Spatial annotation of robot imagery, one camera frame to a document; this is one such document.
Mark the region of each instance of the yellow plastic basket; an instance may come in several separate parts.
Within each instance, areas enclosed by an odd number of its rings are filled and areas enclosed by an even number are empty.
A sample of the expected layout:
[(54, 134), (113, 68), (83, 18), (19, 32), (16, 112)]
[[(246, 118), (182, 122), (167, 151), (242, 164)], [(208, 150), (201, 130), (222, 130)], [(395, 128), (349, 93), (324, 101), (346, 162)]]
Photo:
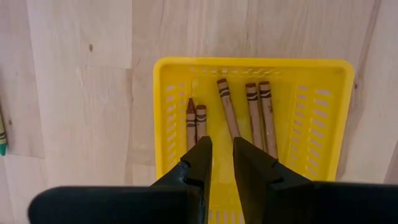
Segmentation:
[(209, 223), (242, 223), (232, 142), (216, 81), (225, 77), (243, 138), (252, 141), (245, 84), (271, 84), (279, 161), (311, 180), (334, 180), (354, 72), (348, 62), (320, 59), (160, 59), (154, 68), (156, 176), (186, 153), (189, 97), (207, 106), (213, 141)]

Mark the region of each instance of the green crayon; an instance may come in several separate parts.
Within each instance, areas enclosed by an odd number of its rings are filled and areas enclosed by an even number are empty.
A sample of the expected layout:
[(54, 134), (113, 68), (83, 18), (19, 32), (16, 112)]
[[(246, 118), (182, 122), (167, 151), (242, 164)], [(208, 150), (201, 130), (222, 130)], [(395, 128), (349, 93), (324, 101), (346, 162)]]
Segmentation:
[(0, 114), (0, 155), (5, 156), (6, 149), (7, 149), (6, 132), (4, 130), (4, 126), (2, 124), (2, 117)]

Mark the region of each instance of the crayon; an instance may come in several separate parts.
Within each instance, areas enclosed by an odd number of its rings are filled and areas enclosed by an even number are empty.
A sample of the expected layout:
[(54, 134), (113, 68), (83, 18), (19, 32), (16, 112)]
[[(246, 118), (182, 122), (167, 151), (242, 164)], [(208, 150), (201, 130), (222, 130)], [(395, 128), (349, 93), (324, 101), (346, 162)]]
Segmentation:
[(253, 136), (253, 144), (259, 149), (264, 149), (262, 146), (259, 100), (255, 83), (246, 84), (246, 97), (248, 99), (249, 105), (249, 116), (251, 123), (251, 133)]
[(262, 104), (262, 115), (264, 116), (264, 122), (266, 125), (266, 138), (268, 154), (273, 158), (278, 159), (276, 138), (275, 138), (275, 124), (274, 124), (274, 113), (272, 110), (271, 102), (271, 86), (269, 82), (260, 82), (260, 97)]
[(198, 141), (203, 136), (206, 136), (206, 106), (198, 105), (197, 106), (197, 136)]
[(235, 137), (240, 137), (238, 123), (236, 122), (235, 112), (231, 101), (231, 93), (229, 92), (228, 83), (225, 78), (217, 81), (218, 92), (224, 106), (226, 121), (228, 123), (229, 133), (232, 141)]
[(4, 126), (2, 124), (2, 117), (0, 114), (0, 155), (5, 156), (6, 149), (7, 149), (6, 132), (4, 130)]
[(196, 125), (195, 106), (192, 98), (188, 100), (187, 106), (187, 150), (190, 150), (197, 142), (197, 125)]

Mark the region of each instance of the basket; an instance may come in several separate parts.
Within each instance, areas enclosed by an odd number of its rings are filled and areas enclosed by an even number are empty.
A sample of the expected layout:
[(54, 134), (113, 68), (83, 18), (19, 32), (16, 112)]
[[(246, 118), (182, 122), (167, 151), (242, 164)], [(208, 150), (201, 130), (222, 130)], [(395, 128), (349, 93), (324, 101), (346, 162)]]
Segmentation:
[(213, 141), (209, 223), (243, 222), (232, 142), (216, 84), (220, 78), (228, 81), (239, 131), (248, 141), (245, 84), (269, 81), (279, 161), (311, 180), (335, 179), (354, 78), (348, 62), (179, 57), (162, 58), (154, 67), (157, 178), (187, 151), (185, 110), (192, 97), (195, 105), (207, 106), (207, 132)]

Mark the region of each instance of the light wood surface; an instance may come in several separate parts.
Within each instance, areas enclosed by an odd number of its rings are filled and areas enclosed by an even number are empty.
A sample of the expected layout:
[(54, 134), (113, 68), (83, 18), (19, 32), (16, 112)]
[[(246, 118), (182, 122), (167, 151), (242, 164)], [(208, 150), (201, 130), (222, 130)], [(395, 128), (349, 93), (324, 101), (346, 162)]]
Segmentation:
[(49, 187), (153, 183), (152, 69), (173, 55), (349, 61), (356, 78), (338, 180), (393, 182), (397, 7), (0, 0), (0, 104), (10, 142), (0, 159), (0, 223), (27, 223), (30, 200)]

